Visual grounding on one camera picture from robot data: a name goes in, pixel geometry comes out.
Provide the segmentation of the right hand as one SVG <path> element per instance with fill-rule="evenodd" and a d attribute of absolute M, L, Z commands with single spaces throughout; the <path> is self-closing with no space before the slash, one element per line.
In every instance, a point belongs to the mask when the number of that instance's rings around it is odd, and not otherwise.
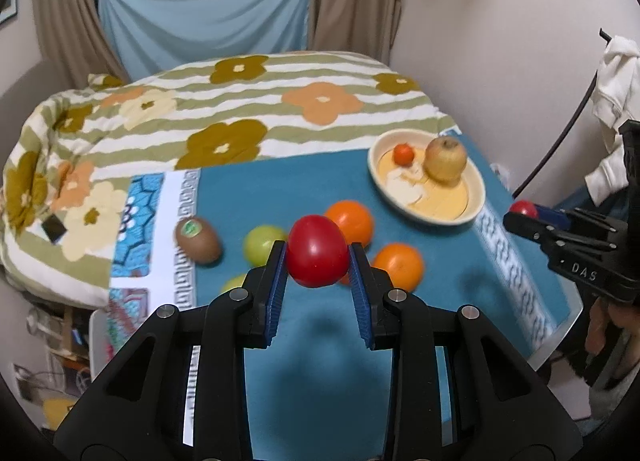
<path fill-rule="evenodd" d="M 632 306 L 618 306 L 599 297 L 590 309 L 590 322 L 586 338 L 588 353 L 599 355 L 606 343 L 606 329 L 609 325 L 626 331 L 635 341 L 639 338 L 639 309 Z"/>

